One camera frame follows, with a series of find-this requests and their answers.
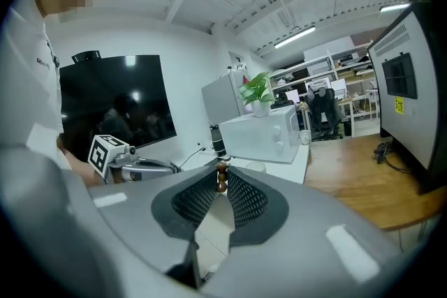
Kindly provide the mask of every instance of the white wall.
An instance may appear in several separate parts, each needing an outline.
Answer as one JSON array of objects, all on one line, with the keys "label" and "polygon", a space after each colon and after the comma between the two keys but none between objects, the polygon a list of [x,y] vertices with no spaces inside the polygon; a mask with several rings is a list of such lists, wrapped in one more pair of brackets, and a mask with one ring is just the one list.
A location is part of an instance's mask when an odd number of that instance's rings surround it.
[{"label": "white wall", "polygon": [[232,66],[230,52],[234,52],[244,57],[247,70],[251,78],[260,72],[270,72],[272,68],[262,57],[255,55],[242,40],[236,38],[227,28],[220,24],[215,24],[211,28],[211,33],[217,42],[219,53],[219,72],[220,75],[226,73],[226,68]]},{"label": "white wall", "polygon": [[47,34],[62,66],[87,50],[99,50],[102,57],[160,55],[177,137],[142,148],[141,156],[183,158],[199,148],[198,142],[210,140],[201,88],[221,74],[218,47],[211,35],[158,20],[117,16],[49,24]]}]

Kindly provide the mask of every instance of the white pot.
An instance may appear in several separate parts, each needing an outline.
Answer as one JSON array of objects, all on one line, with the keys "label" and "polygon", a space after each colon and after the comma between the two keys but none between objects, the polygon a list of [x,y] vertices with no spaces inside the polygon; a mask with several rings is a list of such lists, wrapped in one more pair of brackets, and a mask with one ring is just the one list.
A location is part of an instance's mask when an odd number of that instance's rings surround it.
[{"label": "white pot", "polygon": [[255,117],[265,117],[270,113],[270,102],[260,102],[259,100],[255,100],[251,103],[251,108],[253,108]]}]

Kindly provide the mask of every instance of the black tv screen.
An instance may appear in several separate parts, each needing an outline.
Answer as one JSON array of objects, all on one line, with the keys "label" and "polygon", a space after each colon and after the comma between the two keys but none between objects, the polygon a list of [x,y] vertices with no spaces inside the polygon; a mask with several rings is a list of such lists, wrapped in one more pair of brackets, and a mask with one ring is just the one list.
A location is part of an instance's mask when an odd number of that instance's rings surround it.
[{"label": "black tv screen", "polygon": [[136,147],[176,135],[158,55],[109,57],[60,69],[65,147],[87,161],[110,134]]}]

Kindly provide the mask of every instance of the computer monitor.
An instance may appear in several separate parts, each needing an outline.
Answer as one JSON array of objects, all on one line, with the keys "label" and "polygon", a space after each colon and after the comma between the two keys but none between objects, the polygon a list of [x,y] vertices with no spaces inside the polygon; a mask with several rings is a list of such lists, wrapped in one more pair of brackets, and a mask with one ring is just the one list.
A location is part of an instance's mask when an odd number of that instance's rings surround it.
[{"label": "computer monitor", "polygon": [[342,78],[341,80],[331,81],[330,86],[335,92],[335,97],[338,99],[343,99],[346,97],[346,80]]},{"label": "computer monitor", "polygon": [[300,95],[298,94],[298,90],[294,89],[292,91],[286,92],[287,98],[292,100],[294,103],[300,102]]},{"label": "computer monitor", "polygon": [[414,3],[368,47],[380,98],[381,136],[415,174],[421,192],[447,181],[447,71],[430,3]]},{"label": "computer monitor", "polygon": [[176,135],[160,56],[82,61],[60,75],[64,144],[78,159],[87,161],[96,134],[136,147]]}]

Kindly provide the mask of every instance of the electrical cord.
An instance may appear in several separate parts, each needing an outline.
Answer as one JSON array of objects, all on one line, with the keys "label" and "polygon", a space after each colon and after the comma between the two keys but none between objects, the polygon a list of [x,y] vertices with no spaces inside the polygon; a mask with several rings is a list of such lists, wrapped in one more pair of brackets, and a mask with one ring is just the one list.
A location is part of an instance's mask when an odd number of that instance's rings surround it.
[{"label": "electrical cord", "polygon": [[195,152],[193,152],[184,162],[183,162],[183,164],[181,164],[180,166],[179,166],[179,171],[180,171],[180,169],[182,169],[182,166],[194,155],[194,154],[197,154],[199,151],[204,151],[205,150],[205,148],[204,147],[202,147],[202,148],[200,148],[198,151],[195,151]]},{"label": "electrical cord", "polygon": [[389,142],[381,143],[374,150],[374,159],[376,159],[377,164],[381,164],[385,161],[385,163],[387,163],[388,166],[390,166],[392,169],[397,170],[398,172],[404,172],[410,174],[411,169],[404,167],[396,167],[388,161],[386,155],[392,152],[393,148],[391,147],[391,143]]},{"label": "electrical cord", "polygon": [[[355,103],[354,102],[352,102],[352,107],[353,107],[353,109],[354,109],[354,113],[358,113],[358,114],[360,114],[361,112],[357,109],[357,107],[356,107],[356,105],[355,105]],[[362,116],[359,116],[359,118],[360,119],[364,119],[366,117],[366,112],[365,112],[365,114],[364,115],[362,115]]]}]

